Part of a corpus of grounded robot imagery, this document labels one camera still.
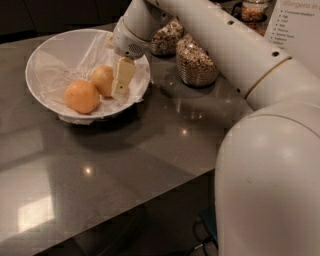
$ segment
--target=shiny counter surface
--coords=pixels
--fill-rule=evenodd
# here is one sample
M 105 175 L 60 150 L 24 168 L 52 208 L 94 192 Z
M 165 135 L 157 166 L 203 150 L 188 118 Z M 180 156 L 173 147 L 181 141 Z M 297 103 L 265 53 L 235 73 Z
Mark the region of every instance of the shiny counter surface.
M 143 102 L 65 123 L 25 82 L 47 38 L 0 45 L 0 255 L 34 255 L 213 170 L 226 132 L 251 112 L 222 76 L 192 89 L 174 58 L 148 55 Z

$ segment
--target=white paper liner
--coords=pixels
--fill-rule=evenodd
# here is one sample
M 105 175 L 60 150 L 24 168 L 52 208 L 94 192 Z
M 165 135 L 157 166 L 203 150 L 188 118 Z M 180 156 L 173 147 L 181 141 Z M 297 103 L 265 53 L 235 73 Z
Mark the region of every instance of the white paper liner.
M 89 81 L 95 67 L 116 65 L 120 56 L 105 47 L 105 41 L 110 35 L 111 32 L 95 29 L 63 33 L 40 45 L 30 57 L 26 69 L 29 89 L 40 103 L 58 113 L 61 120 L 90 124 L 96 119 L 116 115 L 142 100 L 150 81 L 150 67 L 145 56 L 135 61 L 134 76 L 121 101 L 101 96 L 99 106 L 90 114 L 79 114 L 64 102 L 64 92 L 72 81 Z M 83 45 L 79 40 L 81 38 L 86 41 Z M 78 63 L 74 63 L 76 58 L 79 59 Z

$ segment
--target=dark floor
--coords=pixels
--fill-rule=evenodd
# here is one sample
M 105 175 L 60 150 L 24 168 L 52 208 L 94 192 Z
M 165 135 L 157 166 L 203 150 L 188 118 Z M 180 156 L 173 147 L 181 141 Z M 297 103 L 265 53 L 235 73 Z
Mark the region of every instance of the dark floor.
M 201 224 L 193 228 L 199 213 L 212 205 L 212 175 L 200 176 L 41 256 L 176 256 L 176 252 L 187 252 L 200 243 L 197 239 L 208 236 Z M 209 250 L 208 255 L 217 255 L 215 248 Z M 199 250 L 190 255 L 205 254 Z

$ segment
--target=orange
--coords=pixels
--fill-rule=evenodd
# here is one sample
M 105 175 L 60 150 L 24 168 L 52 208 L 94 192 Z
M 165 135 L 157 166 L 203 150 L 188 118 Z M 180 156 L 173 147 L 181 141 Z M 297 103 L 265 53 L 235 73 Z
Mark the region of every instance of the orange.
M 91 83 L 93 83 L 99 93 L 105 97 L 111 97 L 113 68 L 107 65 L 96 67 L 91 73 Z
M 92 112 L 100 103 L 98 89 L 84 80 L 73 81 L 64 93 L 67 106 L 81 114 Z

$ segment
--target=glass jar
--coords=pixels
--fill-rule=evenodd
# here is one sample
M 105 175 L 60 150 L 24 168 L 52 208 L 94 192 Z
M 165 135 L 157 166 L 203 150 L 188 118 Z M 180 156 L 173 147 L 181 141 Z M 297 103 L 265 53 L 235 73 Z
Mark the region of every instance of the glass jar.
M 193 87 L 207 87 L 219 74 L 214 62 L 190 34 L 178 42 L 176 62 L 182 81 Z
M 261 21 L 272 0 L 242 0 L 240 19 L 242 21 Z
M 149 44 L 150 52 L 159 57 L 175 55 L 177 42 L 183 34 L 184 28 L 177 19 L 173 19 L 153 36 Z

